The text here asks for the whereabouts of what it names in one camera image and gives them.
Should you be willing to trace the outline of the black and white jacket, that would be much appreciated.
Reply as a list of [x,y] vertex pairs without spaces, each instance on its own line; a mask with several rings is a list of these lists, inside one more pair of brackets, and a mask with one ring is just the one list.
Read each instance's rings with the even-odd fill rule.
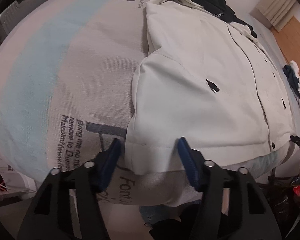
[[133,76],[125,143],[130,170],[181,170],[181,137],[220,166],[288,148],[295,126],[284,82],[247,27],[195,0],[150,0],[146,20],[149,54]]

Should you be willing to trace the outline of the folded white and navy clothes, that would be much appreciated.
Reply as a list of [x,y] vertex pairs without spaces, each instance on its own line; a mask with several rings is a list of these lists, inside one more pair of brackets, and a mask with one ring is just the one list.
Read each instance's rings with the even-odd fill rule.
[[300,75],[298,64],[294,60],[290,61],[289,64],[283,67],[283,73],[288,80],[300,108]]

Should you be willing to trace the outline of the wooden headboard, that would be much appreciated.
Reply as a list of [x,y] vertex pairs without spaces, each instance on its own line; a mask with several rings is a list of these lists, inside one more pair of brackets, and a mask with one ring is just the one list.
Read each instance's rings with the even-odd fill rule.
[[281,31],[277,31],[274,27],[270,30],[285,61],[289,63],[294,60],[298,64],[300,75],[300,22],[293,16]]

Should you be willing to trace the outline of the striped bed sheet mattress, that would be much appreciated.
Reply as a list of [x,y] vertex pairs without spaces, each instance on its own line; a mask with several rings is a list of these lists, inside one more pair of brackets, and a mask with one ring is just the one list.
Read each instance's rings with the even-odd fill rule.
[[[13,29],[0,46],[0,158],[41,182],[50,169],[77,169],[119,139],[121,157],[97,196],[101,202],[178,206],[200,197],[183,166],[138,175],[125,162],[133,76],[149,54],[149,1],[48,0]],[[264,48],[225,0],[195,1],[224,22],[247,27]],[[294,135],[300,136],[296,99],[282,67],[264,49],[284,82]],[[244,166],[259,177],[295,151],[289,141],[285,150],[224,167]]]

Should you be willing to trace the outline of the right beige curtain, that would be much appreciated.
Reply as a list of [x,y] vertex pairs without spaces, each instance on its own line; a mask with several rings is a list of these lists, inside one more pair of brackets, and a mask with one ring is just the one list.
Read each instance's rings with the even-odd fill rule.
[[294,16],[297,0],[260,0],[250,12],[266,28],[280,32]]

